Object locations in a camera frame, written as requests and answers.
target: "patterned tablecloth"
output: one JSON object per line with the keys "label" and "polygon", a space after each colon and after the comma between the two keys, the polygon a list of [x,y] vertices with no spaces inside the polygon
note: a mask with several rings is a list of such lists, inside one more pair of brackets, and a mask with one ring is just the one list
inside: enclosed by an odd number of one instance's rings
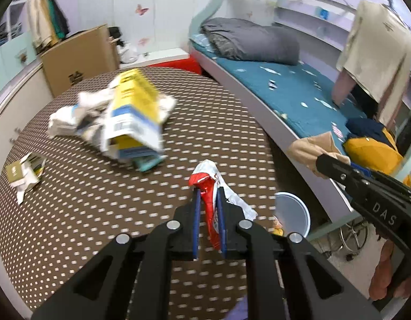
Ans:
{"label": "patterned tablecloth", "polygon": [[[42,182],[18,206],[0,178],[0,253],[10,280],[34,310],[114,236],[150,232],[189,200],[188,178],[204,159],[259,213],[266,228],[274,206],[274,165],[266,135],[238,99],[190,72],[144,68],[177,100],[163,129],[167,159],[148,173],[103,157],[78,138],[48,139],[50,114],[77,102],[80,91],[106,87],[117,72],[85,80],[44,107],[15,142],[6,165],[30,151],[47,157]],[[175,262],[170,319],[222,319],[245,295],[245,263],[224,261],[207,239],[201,216],[200,258]]]}

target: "hand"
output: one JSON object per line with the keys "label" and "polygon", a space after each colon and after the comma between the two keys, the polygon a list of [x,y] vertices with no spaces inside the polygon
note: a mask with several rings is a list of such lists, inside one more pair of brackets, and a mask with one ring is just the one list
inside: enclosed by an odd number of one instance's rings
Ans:
{"label": "hand", "polygon": [[[392,263],[390,257],[394,251],[395,244],[387,240],[382,247],[379,264],[376,266],[371,279],[368,293],[373,301],[385,298],[388,286],[392,279]],[[394,297],[408,298],[411,295],[411,276],[404,280],[395,290]]]}

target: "light blue pillow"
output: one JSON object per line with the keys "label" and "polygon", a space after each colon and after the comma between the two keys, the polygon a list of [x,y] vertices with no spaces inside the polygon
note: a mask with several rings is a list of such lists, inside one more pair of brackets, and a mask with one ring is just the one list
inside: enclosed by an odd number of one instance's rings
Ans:
{"label": "light blue pillow", "polygon": [[208,40],[206,35],[204,35],[204,34],[195,34],[195,35],[192,35],[191,39],[192,39],[192,41],[194,41],[199,46],[204,47],[210,53],[215,53],[215,49],[211,45],[211,43]]}

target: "bed frame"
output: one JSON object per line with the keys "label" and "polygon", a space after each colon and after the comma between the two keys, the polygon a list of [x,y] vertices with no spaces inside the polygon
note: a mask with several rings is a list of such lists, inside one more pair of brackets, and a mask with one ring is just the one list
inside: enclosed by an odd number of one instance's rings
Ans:
{"label": "bed frame", "polygon": [[[260,100],[260,98],[214,60],[192,46],[190,46],[190,53],[204,70],[242,102],[281,150],[285,152],[290,144],[299,139],[296,133]],[[292,159],[290,161],[311,188],[331,220],[330,223],[311,232],[308,236],[309,240],[319,238],[345,223],[360,217],[360,215],[352,209],[348,199],[333,180],[317,177],[304,165]]]}

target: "gray blanket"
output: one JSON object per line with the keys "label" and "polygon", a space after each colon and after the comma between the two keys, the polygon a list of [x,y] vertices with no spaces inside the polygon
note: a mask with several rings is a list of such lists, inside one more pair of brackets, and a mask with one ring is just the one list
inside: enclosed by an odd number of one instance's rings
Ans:
{"label": "gray blanket", "polygon": [[299,61],[299,43],[283,27],[260,26],[236,18],[213,18],[201,27],[219,55],[227,59],[286,65],[297,65]]}

